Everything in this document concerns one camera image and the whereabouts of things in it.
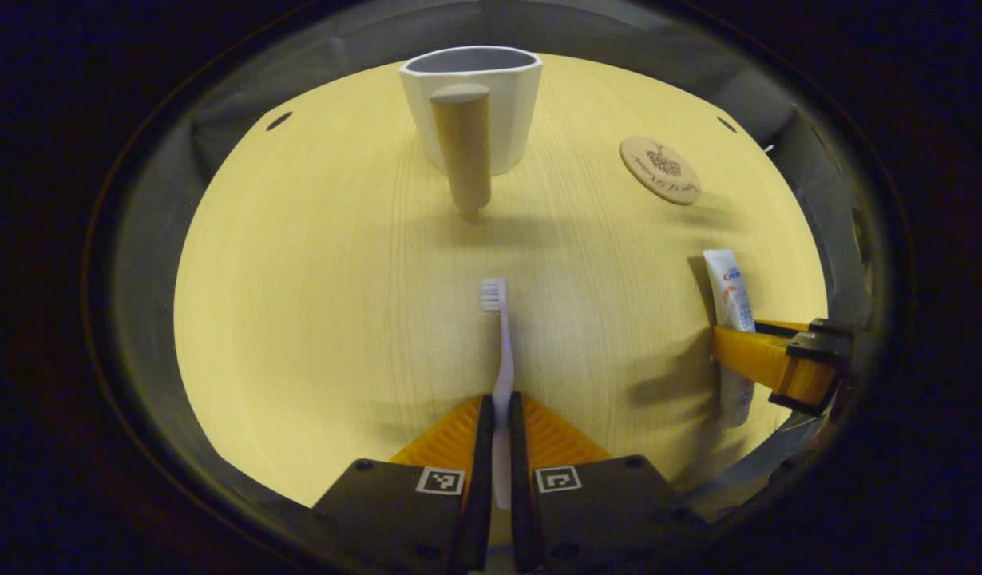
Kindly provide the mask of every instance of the toothpaste label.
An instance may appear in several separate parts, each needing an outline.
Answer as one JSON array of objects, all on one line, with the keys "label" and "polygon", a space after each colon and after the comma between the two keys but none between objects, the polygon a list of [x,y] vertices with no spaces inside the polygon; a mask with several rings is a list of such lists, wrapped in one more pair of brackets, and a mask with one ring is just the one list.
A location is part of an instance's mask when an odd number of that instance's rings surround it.
[{"label": "toothpaste label", "polygon": [[[754,313],[750,310],[750,298],[746,295],[746,283],[735,255],[731,250],[706,250],[703,258],[707,262],[707,274],[711,277],[711,294],[715,298],[718,325],[731,330],[757,331]],[[746,422],[753,399],[754,382],[723,365],[719,388],[722,425],[735,428]]]}]

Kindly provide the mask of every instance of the white toothbrush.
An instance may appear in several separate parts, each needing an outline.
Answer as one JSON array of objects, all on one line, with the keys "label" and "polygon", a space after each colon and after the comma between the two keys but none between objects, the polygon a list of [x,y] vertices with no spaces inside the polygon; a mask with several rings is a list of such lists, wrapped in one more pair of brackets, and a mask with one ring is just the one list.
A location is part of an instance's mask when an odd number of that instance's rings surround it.
[{"label": "white toothbrush", "polygon": [[512,462],[509,459],[509,398],[513,395],[513,347],[509,342],[509,305],[505,302],[505,277],[481,281],[484,311],[497,311],[501,317],[501,366],[491,398],[494,400],[494,436],[491,443],[491,484],[498,509],[513,506]]}]

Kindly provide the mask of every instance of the wooden coaster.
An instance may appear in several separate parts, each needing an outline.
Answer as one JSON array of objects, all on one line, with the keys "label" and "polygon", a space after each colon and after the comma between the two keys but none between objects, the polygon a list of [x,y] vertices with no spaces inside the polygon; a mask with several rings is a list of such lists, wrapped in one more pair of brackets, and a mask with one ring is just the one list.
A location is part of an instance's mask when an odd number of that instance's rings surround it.
[{"label": "wooden coaster", "polygon": [[682,206],[700,198],[700,179],[671,147],[645,136],[630,136],[619,145],[619,155],[633,176],[659,197]]}]

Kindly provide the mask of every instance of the wooden table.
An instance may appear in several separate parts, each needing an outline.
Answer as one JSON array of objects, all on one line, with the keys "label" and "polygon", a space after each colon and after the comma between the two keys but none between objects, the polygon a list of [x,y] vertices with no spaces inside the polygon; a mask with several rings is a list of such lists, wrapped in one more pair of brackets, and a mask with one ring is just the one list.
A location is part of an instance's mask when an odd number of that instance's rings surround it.
[{"label": "wooden table", "polygon": [[[455,214],[425,159],[398,65],[291,99],[232,150],[192,220],[174,310],[189,401],[229,462],[311,506],[354,458],[387,459],[490,393],[489,276],[509,281],[517,389],[612,454],[647,455],[679,490],[784,421],[758,389],[746,425],[716,425],[700,252],[735,250],[757,317],[826,315],[786,182],[710,103],[542,58],[526,156],[493,179],[479,224]],[[619,143],[635,134],[692,164],[698,203],[669,204],[634,179]]]}]

